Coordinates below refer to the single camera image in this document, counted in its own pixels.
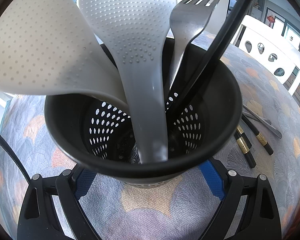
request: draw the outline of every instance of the white rice paddle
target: white rice paddle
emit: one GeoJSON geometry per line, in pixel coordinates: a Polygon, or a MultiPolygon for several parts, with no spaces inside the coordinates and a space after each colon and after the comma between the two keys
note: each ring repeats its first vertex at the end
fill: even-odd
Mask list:
{"type": "Polygon", "coordinates": [[[118,70],[72,0],[13,0],[0,17],[0,90],[82,93],[128,111],[118,70]]]}
{"type": "Polygon", "coordinates": [[[141,163],[166,161],[162,49],[177,0],[77,0],[77,4],[119,69],[141,163]]]}

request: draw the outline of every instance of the black cup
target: black cup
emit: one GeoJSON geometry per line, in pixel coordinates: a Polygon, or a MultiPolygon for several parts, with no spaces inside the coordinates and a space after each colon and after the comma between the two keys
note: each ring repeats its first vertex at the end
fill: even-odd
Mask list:
{"type": "MultiPolygon", "coordinates": [[[[174,40],[167,38],[163,80],[168,75],[173,48],[174,40]]],[[[192,44],[188,47],[174,87],[183,87],[205,52],[192,44]]],[[[239,123],[240,89],[221,61],[202,85],[205,89],[199,90],[174,124],[168,126],[169,160],[162,163],[131,163],[134,135],[130,116],[106,102],[80,94],[47,96],[45,120],[59,148],[85,168],[139,186],[158,185],[217,153],[239,123]]],[[[177,99],[178,91],[172,91],[167,108],[177,99]]]]}

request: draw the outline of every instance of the chopsticks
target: chopsticks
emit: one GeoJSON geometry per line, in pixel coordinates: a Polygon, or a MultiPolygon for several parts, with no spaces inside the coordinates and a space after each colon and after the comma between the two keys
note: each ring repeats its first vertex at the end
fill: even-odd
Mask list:
{"type": "Polygon", "coordinates": [[[244,155],[244,157],[246,158],[249,167],[251,169],[253,169],[257,164],[256,161],[254,160],[249,147],[247,146],[247,143],[245,142],[245,140],[242,138],[242,136],[239,133],[239,129],[237,128],[236,131],[234,132],[234,137],[237,140],[237,143],[244,155]]]}
{"type": "Polygon", "coordinates": [[[263,145],[263,147],[266,149],[267,153],[269,155],[272,155],[273,149],[271,148],[269,143],[266,141],[266,139],[263,137],[262,133],[259,132],[259,130],[254,126],[254,124],[244,114],[242,114],[241,118],[247,124],[247,126],[251,129],[251,131],[254,133],[254,135],[257,137],[257,139],[263,145]]]}
{"type": "Polygon", "coordinates": [[[251,149],[252,144],[249,140],[249,138],[247,137],[247,135],[245,134],[244,130],[242,129],[242,127],[240,125],[237,126],[237,130],[240,133],[241,137],[245,140],[245,142],[247,143],[247,146],[249,149],[251,149]]]}

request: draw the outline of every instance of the tablecloth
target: tablecloth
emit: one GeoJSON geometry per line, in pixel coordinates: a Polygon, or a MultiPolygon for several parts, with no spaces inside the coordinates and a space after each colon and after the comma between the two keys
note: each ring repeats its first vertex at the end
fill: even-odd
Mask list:
{"type": "MultiPolygon", "coordinates": [[[[204,49],[214,36],[204,32],[193,43],[204,49]]],[[[252,142],[251,153],[257,166],[250,169],[234,137],[214,156],[227,169],[242,176],[265,174],[277,202],[284,235],[300,206],[300,108],[277,79],[256,60],[229,45],[221,58],[236,77],[244,103],[281,130],[279,139],[260,123],[274,154],[240,123],[252,142]]],[[[6,107],[1,135],[16,152],[30,176],[56,176],[75,163],[53,143],[44,121],[44,96],[20,95],[6,107]]],[[[136,188],[116,179],[92,173],[93,183],[81,196],[86,216],[103,239],[197,239],[208,225],[219,199],[210,189],[198,167],[167,184],[150,189],[136,188]]],[[[16,165],[0,147],[0,202],[11,235],[16,238],[17,221],[27,183],[16,165]]],[[[54,197],[58,217],[66,235],[73,237],[58,197],[54,197]]],[[[227,236],[234,234],[243,208],[242,197],[227,236]]]]}

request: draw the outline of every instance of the screw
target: screw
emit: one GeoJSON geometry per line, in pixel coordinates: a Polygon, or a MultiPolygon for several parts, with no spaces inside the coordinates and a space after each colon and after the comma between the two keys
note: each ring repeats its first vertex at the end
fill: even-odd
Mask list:
{"type": "Polygon", "coordinates": [[[64,170],[64,171],[62,172],[62,175],[63,175],[63,176],[68,176],[70,173],[71,173],[71,170],[64,170]]]}
{"type": "Polygon", "coordinates": [[[229,174],[230,176],[232,176],[232,177],[234,177],[234,176],[237,175],[237,173],[236,173],[234,170],[229,170],[229,171],[228,171],[228,174],[229,174]]]}
{"type": "Polygon", "coordinates": [[[40,175],[39,174],[34,174],[33,176],[32,176],[32,179],[33,180],[37,180],[37,179],[39,179],[40,178],[40,175]]]}
{"type": "Polygon", "coordinates": [[[260,175],[259,175],[259,178],[260,178],[261,180],[266,180],[266,179],[267,179],[267,176],[264,175],[264,174],[260,174],[260,175]]]}

